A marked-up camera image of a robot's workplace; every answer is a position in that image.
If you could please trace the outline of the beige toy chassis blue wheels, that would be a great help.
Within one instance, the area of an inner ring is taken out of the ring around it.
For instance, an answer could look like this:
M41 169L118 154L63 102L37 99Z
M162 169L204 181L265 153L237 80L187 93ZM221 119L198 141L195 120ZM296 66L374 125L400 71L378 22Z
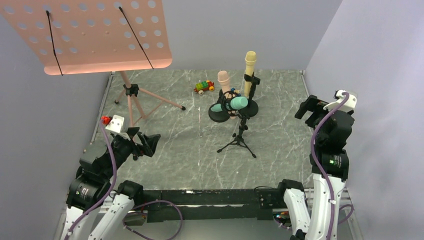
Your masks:
M239 90L235 89L234 87L230 89L231 92L233 92L235 95L240 96L241 93Z

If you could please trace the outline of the black tripod shock-mount stand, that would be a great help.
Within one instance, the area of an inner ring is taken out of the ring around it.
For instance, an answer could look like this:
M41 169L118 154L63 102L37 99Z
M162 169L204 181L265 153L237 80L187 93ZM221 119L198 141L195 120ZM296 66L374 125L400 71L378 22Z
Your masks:
M243 138L244 131L246 131L246 130L249 129L248 126L247 126L247 120L249 120L250 117L240 115L239 110L233 111L232 113L230 113L230 117L238 117L238 118L240 118L240 124L239 124L239 127L238 127L238 133L233 133L232 134L233 140L231 142L227 143L222 148L218 149L216 152L217 153L221 153L228 146L239 146L239 147L246 148L250 152L250 154L252 155L252 157L253 158L256 158L257 156L252 152L252 150L245 143L245 140Z

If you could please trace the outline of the black base frame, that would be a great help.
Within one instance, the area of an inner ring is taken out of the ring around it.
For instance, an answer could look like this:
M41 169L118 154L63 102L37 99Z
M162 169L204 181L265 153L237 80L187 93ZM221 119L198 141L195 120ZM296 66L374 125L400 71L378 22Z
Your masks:
M312 191L300 182L284 179L276 188L144 190L142 185L126 180L118 194L134 199L134 210L146 214L148 223L176 220L256 219L271 221L276 215L287 218L289 202L284 193L300 190L306 196Z

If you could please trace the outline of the beige microphone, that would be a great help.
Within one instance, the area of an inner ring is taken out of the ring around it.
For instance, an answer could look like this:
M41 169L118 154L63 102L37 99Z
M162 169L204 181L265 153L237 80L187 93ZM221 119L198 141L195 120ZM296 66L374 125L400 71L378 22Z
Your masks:
M255 51L248 51L246 53L245 56L245 75L248 75L250 77L253 76L254 70L255 70L255 65L256 65L256 61L257 61L257 54ZM244 96L248 97L250 94L250 90L251 90L251 86L252 86L252 82L245 80L245 84L244 84Z

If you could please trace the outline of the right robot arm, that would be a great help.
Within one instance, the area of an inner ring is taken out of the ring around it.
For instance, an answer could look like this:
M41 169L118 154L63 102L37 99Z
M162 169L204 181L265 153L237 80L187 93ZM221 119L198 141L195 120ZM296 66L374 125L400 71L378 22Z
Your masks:
M352 133L356 98L340 90L335 101L310 95L299 106L295 118L311 115L305 124L313 129L310 163L313 180L312 209L307 206L302 183L284 179L278 193L288 209L292 240L335 240L342 191L349 175L350 160L344 149Z

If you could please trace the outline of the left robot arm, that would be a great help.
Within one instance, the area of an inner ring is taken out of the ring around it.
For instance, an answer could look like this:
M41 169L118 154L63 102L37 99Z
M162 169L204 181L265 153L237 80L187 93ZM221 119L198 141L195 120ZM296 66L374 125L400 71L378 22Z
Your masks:
M161 138L160 134L145 135L139 127L111 133L112 140L107 133L103 135L105 142L91 144L79 160L66 199L62 240L109 240L130 209L144 198L142 185L129 180L120 183L108 210L95 223L116 184L118 168L129 156L134 160L152 157Z

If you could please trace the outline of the black round-base mic stand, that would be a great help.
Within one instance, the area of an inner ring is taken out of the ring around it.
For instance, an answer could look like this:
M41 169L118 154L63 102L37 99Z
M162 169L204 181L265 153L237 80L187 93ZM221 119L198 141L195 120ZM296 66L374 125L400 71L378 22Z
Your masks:
M251 75L247 73L244 74L244 94L248 98L248 104L243 109L239 110L239 114L246 117L254 117L259 112L258 104L253 100L255 95L256 87L260 84L261 79L255 76L255 73L252 72Z
M217 123L223 123L230 119L230 101L232 92L221 90L216 103L212 104L208 109L209 118Z

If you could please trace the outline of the pink perforated music stand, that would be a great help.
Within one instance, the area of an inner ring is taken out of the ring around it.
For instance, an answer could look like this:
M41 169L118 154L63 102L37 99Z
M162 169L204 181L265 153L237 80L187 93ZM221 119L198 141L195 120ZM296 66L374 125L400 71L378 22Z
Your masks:
M148 115L126 72L173 59L160 0L3 0L0 12L48 75L119 72L129 107Z

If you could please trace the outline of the pink microphone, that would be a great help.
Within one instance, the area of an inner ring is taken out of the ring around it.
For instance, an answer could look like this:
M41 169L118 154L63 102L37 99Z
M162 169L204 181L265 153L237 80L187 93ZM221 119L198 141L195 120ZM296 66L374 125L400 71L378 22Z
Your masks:
M231 91L230 87L230 77L226 70L221 70L217 74L217 81L221 86L221 90L219 92L219 99L218 102L225 106L225 109L228 110L229 103L227 99L232 99L234 97L237 97L237 93L234 91Z

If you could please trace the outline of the green microphone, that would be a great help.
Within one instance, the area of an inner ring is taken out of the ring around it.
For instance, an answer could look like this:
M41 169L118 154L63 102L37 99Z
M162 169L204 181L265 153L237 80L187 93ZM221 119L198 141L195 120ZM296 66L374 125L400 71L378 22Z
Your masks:
M222 111L238 111L247 107L248 103L248 98L244 96L225 98L221 102L212 105L210 110L215 113Z

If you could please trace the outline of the colourful toy brick car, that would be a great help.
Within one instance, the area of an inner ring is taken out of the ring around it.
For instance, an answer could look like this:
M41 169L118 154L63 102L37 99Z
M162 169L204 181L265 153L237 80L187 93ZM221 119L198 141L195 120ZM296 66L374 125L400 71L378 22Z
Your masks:
M214 90L215 90L215 84L210 80L197 83L195 85L195 88L193 89L193 91L195 93L198 93L199 95L203 95L206 91L213 92Z

